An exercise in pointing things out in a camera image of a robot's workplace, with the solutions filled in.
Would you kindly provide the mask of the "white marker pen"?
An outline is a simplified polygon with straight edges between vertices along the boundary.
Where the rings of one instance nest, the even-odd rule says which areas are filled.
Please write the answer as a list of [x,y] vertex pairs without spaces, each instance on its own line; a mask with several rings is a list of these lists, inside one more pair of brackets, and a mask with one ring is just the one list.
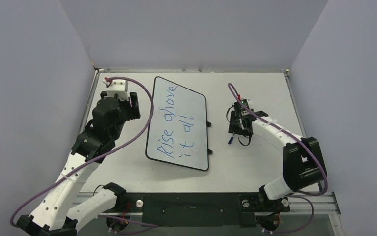
[[234,140],[234,135],[232,135],[232,136],[230,137],[230,139],[228,140],[228,144],[229,144],[229,145],[232,144],[233,140]]

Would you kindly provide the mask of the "black framed whiteboard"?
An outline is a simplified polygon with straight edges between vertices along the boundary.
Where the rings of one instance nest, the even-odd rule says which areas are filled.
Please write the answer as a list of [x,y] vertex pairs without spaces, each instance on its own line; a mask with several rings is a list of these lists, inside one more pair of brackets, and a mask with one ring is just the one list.
[[162,77],[153,85],[154,110],[148,128],[146,157],[200,171],[209,169],[206,97]]

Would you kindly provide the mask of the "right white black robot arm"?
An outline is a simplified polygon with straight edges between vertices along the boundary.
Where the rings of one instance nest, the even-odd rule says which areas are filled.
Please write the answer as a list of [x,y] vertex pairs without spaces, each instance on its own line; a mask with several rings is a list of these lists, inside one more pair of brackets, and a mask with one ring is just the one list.
[[327,177],[319,142],[286,130],[264,111],[251,114],[238,103],[226,112],[228,132],[251,139],[259,136],[282,155],[282,173],[259,188],[257,205],[263,210],[287,207],[286,197]]

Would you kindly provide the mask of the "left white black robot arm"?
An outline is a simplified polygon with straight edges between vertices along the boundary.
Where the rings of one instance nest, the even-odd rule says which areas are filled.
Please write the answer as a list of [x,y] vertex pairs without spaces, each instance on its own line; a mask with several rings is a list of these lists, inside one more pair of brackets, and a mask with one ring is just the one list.
[[127,98],[120,99],[117,93],[102,92],[56,185],[32,213],[19,217],[16,227],[30,236],[75,236],[80,221],[70,212],[73,200],[105,154],[113,150],[125,123],[140,117],[137,93],[130,92]]

